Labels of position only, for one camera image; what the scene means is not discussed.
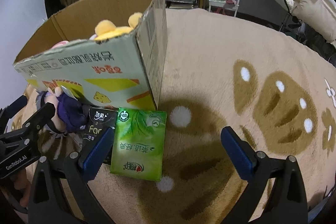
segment cardboard box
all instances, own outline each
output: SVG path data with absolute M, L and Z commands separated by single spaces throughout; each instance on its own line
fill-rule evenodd
M 135 12 L 143 17 L 129 34 L 88 40 L 101 20 L 128 26 Z M 155 110 L 166 46 L 165 0 L 80 0 L 49 18 L 13 65 L 38 90 L 63 85 L 91 105 Z

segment white flower pattern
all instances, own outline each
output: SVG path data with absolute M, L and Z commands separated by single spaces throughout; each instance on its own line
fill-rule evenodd
M 328 97 L 331 97 L 333 99 L 333 103 L 334 103 L 334 107 L 336 108 L 336 99 L 335 99 L 335 95 L 336 95 L 336 92 L 333 88 L 330 87 L 328 81 L 324 78 L 325 80 L 325 83 L 327 84 L 327 94 L 328 94 Z

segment box flap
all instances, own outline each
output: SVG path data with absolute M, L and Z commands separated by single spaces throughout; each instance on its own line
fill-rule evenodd
M 144 12 L 152 0 L 80 0 L 49 18 L 29 39 L 15 63 L 50 49 L 62 40 L 88 39 L 101 20 L 128 26 L 128 18 Z

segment printed logo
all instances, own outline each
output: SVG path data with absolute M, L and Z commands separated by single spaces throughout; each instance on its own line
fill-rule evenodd
M 103 122 L 104 119 L 105 119 L 106 117 L 107 117 L 107 114 L 100 113 L 100 112 L 96 111 L 96 114 L 95 114 L 95 116 L 94 116 L 94 119 Z
M 27 159 L 27 156 L 23 155 L 22 158 L 19 158 L 18 160 L 12 162 L 9 166 L 6 166 L 6 169 L 9 170 L 9 169 L 13 168 L 14 166 L 18 165 L 19 163 L 23 162 L 26 159 Z
M 119 120 L 121 120 L 122 122 L 126 122 L 128 118 L 129 118 L 129 114 L 126 110 L 124 110 L 123 112 L 119 114 Z
M 140 165 L 136 162 L 127 162 L 124 164 L 124 170 L 132 170 L 136 172 L 142 172 L 144 170 L 143 165 Z
M 152 113 L 146 120 L 148 127 L 158 127 L 162 123 L 162 117 L 158 113 Z

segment plush toy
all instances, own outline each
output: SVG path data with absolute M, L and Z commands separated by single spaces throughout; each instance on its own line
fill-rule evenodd
M 134 13 L 128 18 L 129 26 L 122 27 L 116 27 L 109 20 L 102 20 L 94 29 L 96 33 L 96 37 L 94 38 L 94 40 L 104 40 L 112 37 L 117 37 L 124 33 L 129 33 L 138 25 L 141 16 L 142 13 Z
M 56 109 L 55 116 L 46 125 L 47 129 L 54 133 L 74 133 L 87 122 L 83 104 L 65 94 L 60 87 L 56 87 L 54 92 L 48 89 L 47 92 L 39 93 L 36 98 L 37 109 L 45 103 L 52 103 Z

